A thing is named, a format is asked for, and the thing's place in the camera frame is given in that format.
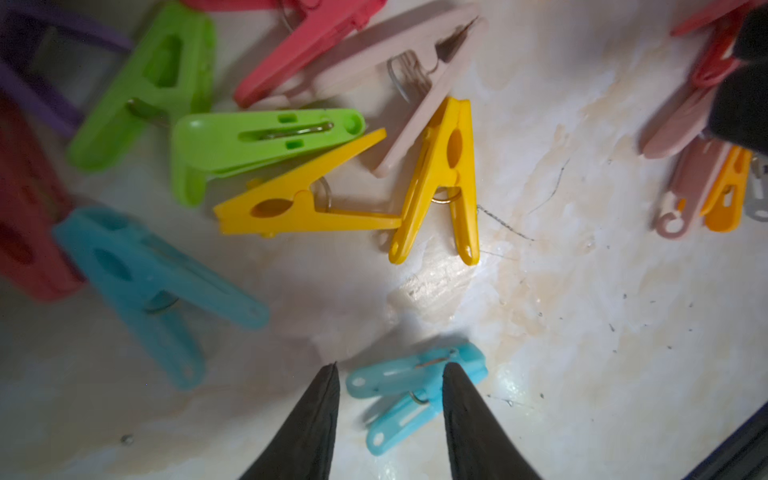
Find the clothespin hole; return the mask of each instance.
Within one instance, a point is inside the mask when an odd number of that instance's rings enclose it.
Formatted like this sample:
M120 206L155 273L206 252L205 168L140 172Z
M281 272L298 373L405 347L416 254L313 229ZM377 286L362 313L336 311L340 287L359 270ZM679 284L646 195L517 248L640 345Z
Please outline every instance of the clothespin hole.
M363 125L360 117L357 115L350 115L344 121L344 130L346 130L350 135L357 135L361 133L363 130Z
M175 87L179 79L181 52L184 43L178 35L168 35L152 52L152 59L144 68L144 78L158 88Z
M110 275L126 282L134 279L131 270L114 253L97 248L94 250L94 256L99 266Z
M24 265L29 265L35 258L32 248L24 240L24 237L4 223L0 223L0 250L15 262Z
M293 206L291 200L284 198L270 198L251 209L250 215L256 218L272 218L282 215Z
M464 148L464 141L462 139L462 132L457 128L451 133L451 137L448 139L448 165L451 168L455 168L458 165L458 161L462 158L462 149Z

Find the metal ring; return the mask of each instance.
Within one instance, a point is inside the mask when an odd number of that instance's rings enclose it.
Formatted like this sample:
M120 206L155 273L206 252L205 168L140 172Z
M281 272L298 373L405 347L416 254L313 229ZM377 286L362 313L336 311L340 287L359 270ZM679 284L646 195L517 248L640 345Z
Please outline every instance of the metal ring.
M277 0L277 6L280 10L280 14L283 17L283 25L288 28L288 31L293 33L296 29L293 27L293 25L290 24L290 20L288 19L288 14L286 13L286 5L283 0Z
M397 91L400 92L400 96L403 97L408 103L411 103L411 98L406 93L406 90L403 88L400 80L397 79L397 75L395 75L395 69L392 67L392 62L395 60L395 58L396 57L393 57L386 61L386 70L387 73L389 73L389 79L392 80L393 84L395 84L395 88L397 88Z
M325 177L320 177L318 180L320 185L323 185L323 190L326 191L326 212L331 211L331 186Z
M410 395L413 401L418 403L419 405L429 405L429 400L421 400L419 397L416 396L414 392L408 392L408 395Z
M452 204L453 202L457 201L457 200L458 200L459 198L461 198L461 197L462 197L462 192L461 192L461 191L459 191L459 192L458 192L456 195L454 195L453 197L450 197L450 198L446 198L445 200L441 200L441 199L439 199L439 198L434 198L434 197L433 197L433 198L432 198L432 202L433 202L434 204L447 205L447 204Z

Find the light blue clothespin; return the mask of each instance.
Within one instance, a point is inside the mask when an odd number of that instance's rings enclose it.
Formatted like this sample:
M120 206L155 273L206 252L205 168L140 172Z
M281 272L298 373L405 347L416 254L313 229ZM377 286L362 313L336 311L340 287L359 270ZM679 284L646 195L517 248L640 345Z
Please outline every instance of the light blue clothespin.
M179 299L248 329L267 323L261 303L113 210L78 208L54 237L180 389L200 383L205 359Z
M383 454L442 412L442 372L449 362L458 363L475 385L488 376L485 356L471 343L367 366L349 374L346 389L356 399L404 394L371 425L366 444L372 454Z

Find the green clothespin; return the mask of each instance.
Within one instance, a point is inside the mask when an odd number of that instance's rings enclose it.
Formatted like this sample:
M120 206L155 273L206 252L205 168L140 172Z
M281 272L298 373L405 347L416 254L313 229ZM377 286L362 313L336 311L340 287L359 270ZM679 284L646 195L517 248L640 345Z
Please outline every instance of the green clothespin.
M210 110L216 32L202 12L167 3L69 146L77 168L116 164L147 122L175 124Z
M195 207L209 178L345 144L365 129L357 110L342 108L188 115L171 135L174 194L180 204Z

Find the white surface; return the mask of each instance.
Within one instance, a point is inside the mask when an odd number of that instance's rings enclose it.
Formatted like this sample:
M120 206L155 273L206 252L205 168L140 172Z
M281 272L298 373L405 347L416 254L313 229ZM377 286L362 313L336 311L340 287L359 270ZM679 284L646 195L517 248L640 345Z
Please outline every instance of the white surface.
M154 2L65 3L137 38ZM375 20L415 3L389 0ZM321 365L339 361L343 381L454 335L487 356L478 389L543 478L687 474L768 399L766 226L744 219L735 233L698 228L678 243L648 228L672 163L638 157L637 137L706 38L667 32L703 3L482 2L491 31L454 96L472 100L479 203L533 240L481 211L473 268L455 254L439 205L402 266L377 233L222 237L210 205L250 176L212 184L208 206L185 210L168 187L165 132L150 129L118 167L84 177L33 120L73 193L139 217L272 318L245 332L193 312L208 374L182 393L93 289L43 306L3 284L0 476L237 478ZM274 12L213 17L225 111L286 32ZM119 60L55 41L40 65L89 105ZM385 75L331 104L360 109L370 131L395 127L407 108ZM329 175L337 205L399 211L412 159L377 180L368 167L381 154ZM343 392L332 478L449 478L442 420L370 455L361 415L371 403Z

